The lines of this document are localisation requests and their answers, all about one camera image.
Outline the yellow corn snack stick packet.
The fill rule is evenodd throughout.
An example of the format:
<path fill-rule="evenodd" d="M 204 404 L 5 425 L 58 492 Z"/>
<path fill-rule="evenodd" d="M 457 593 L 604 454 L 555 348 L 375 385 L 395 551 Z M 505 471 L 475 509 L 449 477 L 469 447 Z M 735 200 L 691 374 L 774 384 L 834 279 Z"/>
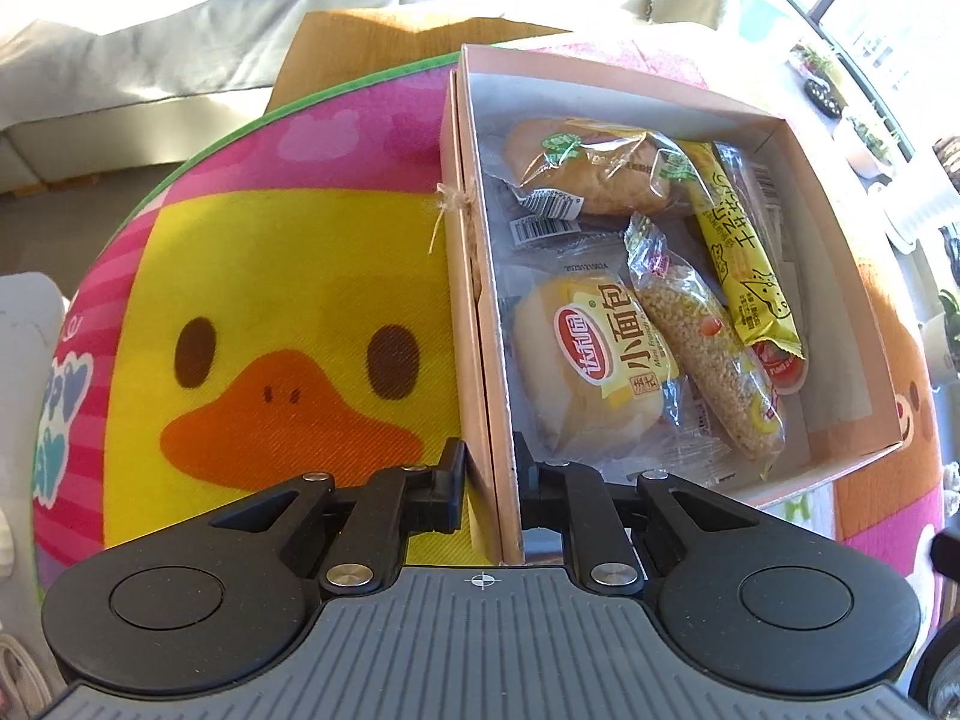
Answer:
<path fill-rule="evenodd" d="M 747 346 L 766 341 L 804 358 L 791 304 L 713 145 L 679 140 L 679 146 L 697 174 L 686 187 L 737 335 Z"/>

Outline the hawthorn lollipop red packet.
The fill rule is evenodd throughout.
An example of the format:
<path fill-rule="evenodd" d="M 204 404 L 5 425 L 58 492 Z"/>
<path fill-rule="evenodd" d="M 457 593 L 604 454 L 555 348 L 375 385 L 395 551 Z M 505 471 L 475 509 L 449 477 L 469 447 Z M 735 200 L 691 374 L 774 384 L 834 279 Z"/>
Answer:
<path fill-rule="evenodd" d="M 793 260 L 793 243 L 784 231 L 781 197 L 768 167 L 730 143 L 715 142 L 713 151 L 754 225 L 771 265 L 781 270 L 785 263 Z"/>

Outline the white round plant pot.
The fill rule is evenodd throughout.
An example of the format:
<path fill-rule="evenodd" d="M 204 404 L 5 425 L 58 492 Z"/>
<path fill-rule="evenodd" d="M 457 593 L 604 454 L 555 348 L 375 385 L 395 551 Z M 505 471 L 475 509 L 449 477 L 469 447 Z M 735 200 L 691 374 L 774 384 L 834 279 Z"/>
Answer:
<path fill-rule="evenodd" d="M 848 164 L 861 179 L 886 181 L 892 177 L 893 164 L 887 158 L 887 145 L 866 124 L 843 119 L 835 135 L 843 143 Z"/>

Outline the colourful cartoon play mat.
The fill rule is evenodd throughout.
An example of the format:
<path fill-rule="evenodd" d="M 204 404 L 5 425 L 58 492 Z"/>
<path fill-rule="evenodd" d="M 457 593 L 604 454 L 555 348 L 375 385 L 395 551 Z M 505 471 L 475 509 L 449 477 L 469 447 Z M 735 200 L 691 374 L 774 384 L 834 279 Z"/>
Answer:
<path fill-rule="evenodd" d="M 901 442 L 830 483 L 833 533 L 924 601 L 944 522 L 939 436 L 908 298 L 854 184 L 793 124 L 688 50 L 551 36 L 510 49 L 639 71 L 784 122 L 832 202 L 871 300 Z M 460 414 L 441 130 L 459 54 L 274 110 L 156 188 L 86 273 L 44 387 L 32 470 L 36 577 L 322 470 L 342 488 L 431 465 Z M 413 564 L 496 562 L 469 507 Z"/>

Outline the white side table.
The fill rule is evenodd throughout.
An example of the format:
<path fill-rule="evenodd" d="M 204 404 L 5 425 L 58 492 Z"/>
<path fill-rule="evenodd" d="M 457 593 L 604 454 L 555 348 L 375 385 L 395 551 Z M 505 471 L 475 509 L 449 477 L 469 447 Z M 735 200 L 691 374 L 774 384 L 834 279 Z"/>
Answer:
<path fill-rule="evenodd" d="M 64 689 L 64 681 L 41 631 L 31 489 L 37 421 L 63 318 L 62 293 L 43 273 L 2 278 L 2 631 L 25 647 L 53 694 Z"/>

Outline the wooden table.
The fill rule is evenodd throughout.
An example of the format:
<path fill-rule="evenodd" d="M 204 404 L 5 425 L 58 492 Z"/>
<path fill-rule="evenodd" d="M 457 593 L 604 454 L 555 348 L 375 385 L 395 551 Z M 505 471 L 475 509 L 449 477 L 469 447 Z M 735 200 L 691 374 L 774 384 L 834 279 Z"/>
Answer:
<path fill-rule="evenodd" d="M 309 11 L 286 52 L 267 112 L 376 71 L 457 54 L 462 44 L 548 36 L 563 28 L 430 5 Z"/>

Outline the small bread yellow label packet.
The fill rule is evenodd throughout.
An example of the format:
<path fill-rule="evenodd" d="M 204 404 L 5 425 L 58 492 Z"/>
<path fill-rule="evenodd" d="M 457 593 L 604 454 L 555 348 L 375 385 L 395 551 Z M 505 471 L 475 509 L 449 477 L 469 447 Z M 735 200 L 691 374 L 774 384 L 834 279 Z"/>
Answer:
<path fill-rule="evenodd" d="M 537 461 L 612 483 L 667 470 L 715 486 L 731 449 L 641 307 L 612 236 L 519 250 L 498 271 L 512 414 Z"/>

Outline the dark snack bar clear packet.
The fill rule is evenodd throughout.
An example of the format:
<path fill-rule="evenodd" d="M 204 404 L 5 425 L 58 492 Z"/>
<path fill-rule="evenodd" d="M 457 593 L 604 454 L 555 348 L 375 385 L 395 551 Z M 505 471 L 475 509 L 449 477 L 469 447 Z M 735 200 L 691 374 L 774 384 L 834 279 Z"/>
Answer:
<path fill-rule="evenodd" d="M 563 239 L 574 241 L 582 238 L 608 238 L 622 231 L 623 226 L 617 223 L 590 223 L 578 220 L 555 220 L 545 216 L 523 216 L 519 220 L 512 220 L 508 224 L 512 245 L 516 249 L 540 245 L 544 242 Z"/>

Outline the bread packet green label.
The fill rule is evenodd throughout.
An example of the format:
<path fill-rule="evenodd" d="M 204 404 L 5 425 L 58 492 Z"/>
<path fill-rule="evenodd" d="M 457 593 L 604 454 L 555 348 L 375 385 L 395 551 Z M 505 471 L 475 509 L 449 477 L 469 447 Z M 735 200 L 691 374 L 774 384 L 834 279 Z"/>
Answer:
<path fill-rule="evenodd" d="M 659 215 L 686 205 L 701 185 L 690 158 L 662 133 L 578 117 L 517 122 L 490 146 L 488 172 L 530 213 L 562 221 Z"/>

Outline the sesame grain bar packet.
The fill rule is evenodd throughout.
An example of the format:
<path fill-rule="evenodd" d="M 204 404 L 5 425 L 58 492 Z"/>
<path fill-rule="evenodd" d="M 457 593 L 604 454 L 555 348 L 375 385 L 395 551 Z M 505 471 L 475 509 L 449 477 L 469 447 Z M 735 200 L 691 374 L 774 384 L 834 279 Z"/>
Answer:
<path fill-rule="evenodd" d="M 768 475 L 786 449 L 786 422 L 757 355 L 742 343 L 713 289 L 670 250 L 667 236 L 647 216 L 631 218 L 623 243 L 644 312 L 740 455 L 759 475 Z"/>

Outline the red spoon-shaped jelly cup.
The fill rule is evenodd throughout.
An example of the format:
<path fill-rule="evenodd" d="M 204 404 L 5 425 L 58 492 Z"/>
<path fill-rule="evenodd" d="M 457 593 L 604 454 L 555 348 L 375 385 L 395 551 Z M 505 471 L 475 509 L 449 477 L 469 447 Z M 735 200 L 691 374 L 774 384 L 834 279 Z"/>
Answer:
<path fill-rule="evenodd" d="M 809 372 L 809 361 L 788 353 L 772 341 L 757 341 L 752 346 L 771 385 L 778 395 L 794 395 L 804 387 Z"/>

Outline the beige sofa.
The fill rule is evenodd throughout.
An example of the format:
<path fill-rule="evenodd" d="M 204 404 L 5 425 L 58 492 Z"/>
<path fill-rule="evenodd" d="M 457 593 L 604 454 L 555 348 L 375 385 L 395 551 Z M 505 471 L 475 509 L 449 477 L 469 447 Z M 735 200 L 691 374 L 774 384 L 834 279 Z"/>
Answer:
<path fill-rule="evenodd" d="M 413 2 L 203 0 L 103 36 L 34 21 L 2 44 L 3 190 L 187 160 L 256 117 L 308 13 Z"/>

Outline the pink cardboard gift box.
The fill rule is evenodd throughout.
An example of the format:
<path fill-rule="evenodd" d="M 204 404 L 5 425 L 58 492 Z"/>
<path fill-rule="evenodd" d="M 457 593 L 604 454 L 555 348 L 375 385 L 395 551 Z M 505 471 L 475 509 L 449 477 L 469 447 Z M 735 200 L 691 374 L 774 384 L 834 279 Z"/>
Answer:
<path fill-rule="evenodd" d="M 704 89 L 469 46 L 441 130 L 472 520 L 519 465 L 664 468 L 766 505 L 900 445 L 884 342 L 793 131 Z"/>

